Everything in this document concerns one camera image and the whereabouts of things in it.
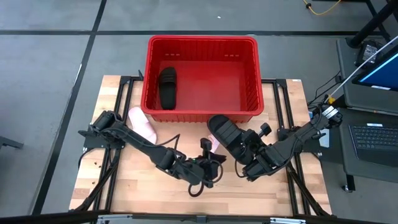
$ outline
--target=wooden board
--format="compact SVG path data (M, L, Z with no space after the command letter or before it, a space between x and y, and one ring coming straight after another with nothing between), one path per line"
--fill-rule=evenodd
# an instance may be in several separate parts
M118 92L120 76L106 75L103 78L96 103L93 121L103 110L113 110ZM294 123L301 126L308 122L308 109L304 97L303 86L299 80L287 80L289 98L292 107ZM267 122L273 132L263 137L265 143L277 140L278 128L272 85L263 84L265 109L259 116L253 117L246 124L239 124L243 129L259 130L263 122ZM134 82L130 108L140 106L142 82ZM284 122L287 126L287 116L284 108L282 90L279 90ZM200 139L210 132L206 123L158 123L150 116L150 123L157 132L158 142L164 142L178 133L181 137L178 150L188 157L201 154ZM258 178L255 182L240 179L234 171L234 159L227 150L220 146L216 153L226 155L223 164L224 176L212 189L205 188L202 195L192 198L188 195L188 183L176 180L157 170L153 163L143 153L126 145L121 154L118 176L113 196L112 212L145 212L145 213L178 213L178 214L209 214L209 215L280 215L292 214L287 176L285 169L272 176ZM100 174L104 150L95 149L82 160L75 184L70 208L75 208L83 202L94 188ZM311 154L302 153L302 165L305 182L309 191L318 203L330 212L322 169L318 160ZM104 207L103 193L101 208ZM302 201L296 186L297 201L302 211Z

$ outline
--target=wheel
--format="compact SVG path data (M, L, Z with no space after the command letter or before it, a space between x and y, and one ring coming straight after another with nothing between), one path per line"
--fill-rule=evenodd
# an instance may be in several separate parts
M344 185L344 186L341 186L341 189L343 189L345 192L347 192L347 193L352 193L353 191L352 190L349 190L348 189L348 186L347 185Z

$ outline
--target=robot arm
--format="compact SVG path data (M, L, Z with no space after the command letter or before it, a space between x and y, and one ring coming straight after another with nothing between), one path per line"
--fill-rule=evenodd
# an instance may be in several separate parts
M320 138L320 130L340 125L342 115L330 105L320 105L314 117L301 128L291 129L283 139L266 145L261 137L271 132L268 124L261 126L260 133L239 129L227 117L216 115L208 126L215 138L227 148L237 162L245 165L243 176L255 181L263 175L272 175L285 167L302 145L309 139Z
M170 147L155 145L129 129L117 114L112 111L103 111L98 119L90 125L89 130L102 136L107 142L124 141L149 156L156 168L176 179L186 180L190 185L198 185L201 182L208 183L217 177L214 155L212 158L200 156L195 159L187 159L186 155Z

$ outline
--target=black slipper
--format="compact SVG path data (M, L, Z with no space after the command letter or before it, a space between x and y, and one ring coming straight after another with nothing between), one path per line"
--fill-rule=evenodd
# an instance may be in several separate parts
M165 68L159 75L160 104L164 110L174 110L177 95L177 72L173 67Z
M248 165L253 160L252 152L241 145L243 131L229 118L215 115L207 122L207 128L240 164Z

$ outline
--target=yellow cable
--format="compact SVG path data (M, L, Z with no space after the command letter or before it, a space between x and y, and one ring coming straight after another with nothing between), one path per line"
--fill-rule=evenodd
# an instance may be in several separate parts
M317 16L322 16L322 15L328 13L330 10L332 10L332 9L333 9L335 6L337 6L337 4L339 4L340 2L341 2L341 0L339 0L338 2L336 2L331 8L329 8L328 10L326 10L326 11L323 12L323 13L316 13L316 12L312 9L311 6L308 7L308 8L309 8L309 9L311 10L311 12L314 13L315 15L317 15Z

